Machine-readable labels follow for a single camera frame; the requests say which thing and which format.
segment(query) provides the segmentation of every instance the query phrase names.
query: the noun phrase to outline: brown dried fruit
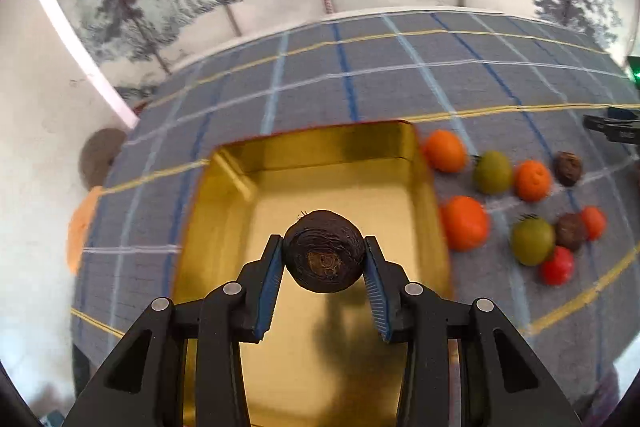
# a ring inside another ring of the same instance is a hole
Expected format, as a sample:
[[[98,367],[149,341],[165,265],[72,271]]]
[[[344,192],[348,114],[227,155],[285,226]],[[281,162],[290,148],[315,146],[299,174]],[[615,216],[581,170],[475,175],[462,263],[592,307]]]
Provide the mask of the brown dried fruit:
[[[587,228],[580,214],[562,214],[556,222],[556,245],[577,251],[587,240]]]
[[[582,176],[582,160],[572,152],[559,152],[554,159],[554,171],[559,184],[573,187]]]
[[[334,293],[362,275],[366,248],[360,230],[329,210],[314,210],[289,227],[282,257],[295,281],[316,293]]]

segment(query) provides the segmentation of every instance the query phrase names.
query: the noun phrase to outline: green tomato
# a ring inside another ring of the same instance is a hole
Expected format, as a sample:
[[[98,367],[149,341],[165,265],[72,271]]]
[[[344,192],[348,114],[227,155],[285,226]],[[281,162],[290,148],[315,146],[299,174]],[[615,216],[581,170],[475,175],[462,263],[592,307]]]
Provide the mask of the green tomato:
[[[554,248],[556,232],[541,217],[526,217],[511,229],[511,250],[526,266],[542,263]]]
[[[499,151],[487,151],[480,156],[474,169],[474,185],[483,194],[494,195],[509,190],[513,169],[507,156]]]

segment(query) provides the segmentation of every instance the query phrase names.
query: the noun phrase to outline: brown round object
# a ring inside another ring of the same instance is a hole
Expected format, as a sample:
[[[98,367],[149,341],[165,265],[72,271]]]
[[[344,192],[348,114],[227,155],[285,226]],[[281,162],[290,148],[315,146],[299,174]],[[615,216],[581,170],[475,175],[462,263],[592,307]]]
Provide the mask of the brown round object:
[[[554,159],[554,171],[559,184],[573,187],[582,176],[582,160],[572,152],[559,152]]]
[[[87,190],[104,185],[113,161],[127,135],[120,129],[100,129],[85,142],[80,153],[78,169]]]
[[[580,214],[562,214],[556,222],[556,245],[577,251],[587,240],[587,229]]]
[[[316,293],[334,293],[362,275],[366,248],[351,221],[329,210],[314,210],[289,227],[282,257],[300,286]]]

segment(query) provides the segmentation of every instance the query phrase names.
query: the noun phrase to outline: green light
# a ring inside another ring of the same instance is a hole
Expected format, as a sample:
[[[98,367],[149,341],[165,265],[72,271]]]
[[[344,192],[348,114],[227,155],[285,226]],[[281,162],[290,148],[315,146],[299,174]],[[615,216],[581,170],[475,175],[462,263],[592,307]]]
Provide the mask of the green light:
[[[640,57],[627,57],[626,62],[631,68],[636,86],[640,88]]]

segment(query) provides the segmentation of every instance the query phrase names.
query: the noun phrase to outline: dried fruit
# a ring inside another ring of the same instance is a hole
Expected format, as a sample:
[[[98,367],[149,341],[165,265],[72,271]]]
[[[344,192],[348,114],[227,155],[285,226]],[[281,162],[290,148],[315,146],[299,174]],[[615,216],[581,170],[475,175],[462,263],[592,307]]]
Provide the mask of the dried fruit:
[[[526,266],[537,266],[553,250],[556,243],[554,227],[538,216],[525,216],[511,229],[511,250]]]
[[[559,152],[554,158],[554,171],[559,184],[573,187],[582,176],[582,160],[572,152]]]
[[[366,247],[360,230],[329,210],[314,210],[289,227],[282,257],[295,281],[316,293],[334,293],[362,275]]]
[[[580,215],[587,227],[587,239],[589,241],[599,239],[607,228],[607,216],[597,206],[585,206]]]
[[[422,154],[431,167],[441,172],[465,168],[466,148],[455,133],[444,129],[432,132],[422,145]]]
[[[440,215],[451,250],[480,247],[489,236],[489,217],[474,198],[454,196],[441,207]]]
[[[551,190],[551,173],[546,166],[536,160],[521,163],[515,176],[515,192],[524,201],[540,201]]]
[[[474,168],[474,185],[483,194],[504,192],[513,182],[513,169],[507,156],[499,151],[487,151],[478,158]]]
[[[540,277],[549,286],[559,286],[574,274],[574,254],[568,248],[555,247],[549,258],[540,265]]]
[[[556,221],[556,245],[575,252],[587,240],[587,228],[580,214],[562,214]]]

